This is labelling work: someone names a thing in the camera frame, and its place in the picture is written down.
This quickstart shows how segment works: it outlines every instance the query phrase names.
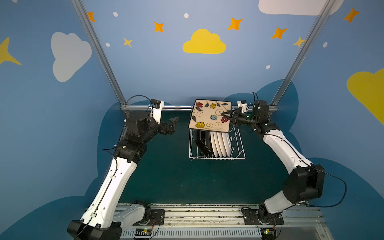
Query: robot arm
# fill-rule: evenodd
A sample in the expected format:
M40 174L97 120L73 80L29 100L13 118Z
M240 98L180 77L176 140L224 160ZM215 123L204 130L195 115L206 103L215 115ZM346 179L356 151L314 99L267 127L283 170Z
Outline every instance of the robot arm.
M222 113L234 124L250 125L267 145L276 153L287 169L289 176L282 190L260 203L258 219L261 224L270 224L280 218L281 212L293 205L319 198L323 192L324 168L311 161L295 149L280 128L269 121L269 105L266 101L255 101L252 114L246 114L245 101L239 101L237 110Z
M155 99L151 102L154 107L149 116L134 112L126 119L127 133L116 146L114 158L99 192L81 219L73 220L67 229L74 239L120 239L122 230L132 224L149 223L151 209L145 202L134 202L118 217L113 214L128 179L147 150L146 143L157 133L174 134L179 121L179 117L176 117L171 118L169 124L160 122L164 102Z

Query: dark teal floor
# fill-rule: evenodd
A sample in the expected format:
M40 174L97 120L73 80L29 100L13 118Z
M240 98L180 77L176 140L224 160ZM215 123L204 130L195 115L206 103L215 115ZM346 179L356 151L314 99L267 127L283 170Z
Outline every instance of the dark teal floor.
M281 190L288 173L256 134L241 132L246 159L190 159L189 112L163 112L161 118L176 116L180 121L174 135L158 134L147 143L120 203L258 204Z

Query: vertical metal pole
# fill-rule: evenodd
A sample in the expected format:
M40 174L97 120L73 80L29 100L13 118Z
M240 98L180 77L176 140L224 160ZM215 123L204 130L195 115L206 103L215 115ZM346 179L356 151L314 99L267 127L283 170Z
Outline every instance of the vertical metal pole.
M91 43L93 45L93 48L95 49L95 52L97 56L100 59L101 65L104 68L105 73L107 74L107 77L109 81L112 84L113 89L115 90L115 93L121 103L121 105L125 104L125 98L121 91L121 88L119 86L119 83L115 77L115 74L112 71L111 66L109 65L108 59L105 56L105 53L103 51L103 48L101 46L101 43L99 41L99 38L97 37L97 34L92 26L91 21L89 20L87 11L85 9L85 6L83 4L82 0L71 0L77 15L79 15L80 21L84 26L85 31L88 34L89 39L91 40Z
M287 89L288 85L291 83L294 75L299 69L305 56L308 54L317 36L319 35L321 29L323 28L325 22L330 16L331 8L335 2L336 0L327 0L327 2L324 4L322 10L320 11L319 16L317 17L310 32L308 33L308 36L304 42L304 45L300 48L299 53L297 54L295 60L293 61L291 68L289 69L287 75L285 76L283 82L281 83L279 89L277 90L275 96L273 97L270 106L277 106L277 104L279 103L285 90Z

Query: white cloud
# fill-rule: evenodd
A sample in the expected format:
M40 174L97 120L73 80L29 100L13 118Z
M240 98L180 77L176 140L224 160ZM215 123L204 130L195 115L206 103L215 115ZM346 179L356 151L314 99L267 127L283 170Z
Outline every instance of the white cloud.
M259 10L266 14L319 15L327 0L260 0ZM336 0L331 14L336 12L344 0Z
M62 83L68 81L92 55L91 45L74 33L54 33L51 48L56 59L53 63L53 74Z

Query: ventilation grille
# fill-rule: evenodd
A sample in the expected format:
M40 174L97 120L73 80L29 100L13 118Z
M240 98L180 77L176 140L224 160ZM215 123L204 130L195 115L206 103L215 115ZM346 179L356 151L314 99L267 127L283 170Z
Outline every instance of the ventilation grille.
M133 238L134 228L130 228L121 234L121 238ZM216 237L236 237L236 238L255 238L262 237L260 228L163 228L153 238L216 238ZM148 236L136 236L136 239L147 238Z

